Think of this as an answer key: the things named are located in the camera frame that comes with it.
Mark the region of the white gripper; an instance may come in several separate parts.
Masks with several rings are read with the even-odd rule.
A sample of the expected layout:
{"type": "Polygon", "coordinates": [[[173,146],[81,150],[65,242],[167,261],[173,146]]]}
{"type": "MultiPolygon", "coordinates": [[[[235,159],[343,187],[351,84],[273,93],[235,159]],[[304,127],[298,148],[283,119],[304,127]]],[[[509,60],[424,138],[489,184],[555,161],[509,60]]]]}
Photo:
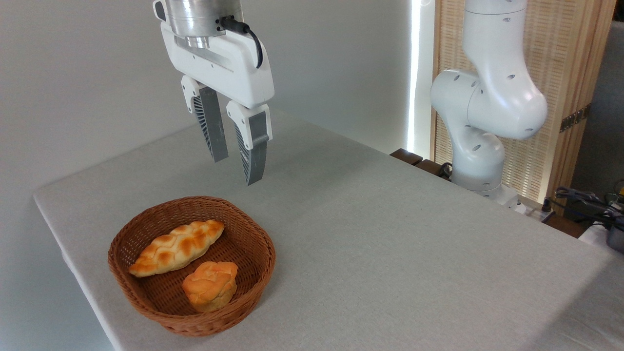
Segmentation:
{"type": "Polygon", "coordinates": [[[226,109],[235,124],[247,186],[261,180],[267,143],[273,139],[270,110],[265,103],[275,93],[266,51],[262,51],[262,64],[257,67],[256,42],[251,37],[226,31],[210,37],[209,48],[200,49],[174,35],[166,22],[161,22],[160,28],[172,64],[185,74],[181,78],[185,102],[200,124],[214,162],[228,157],[217,96],[221,93],[232,99],[226,109]]]}

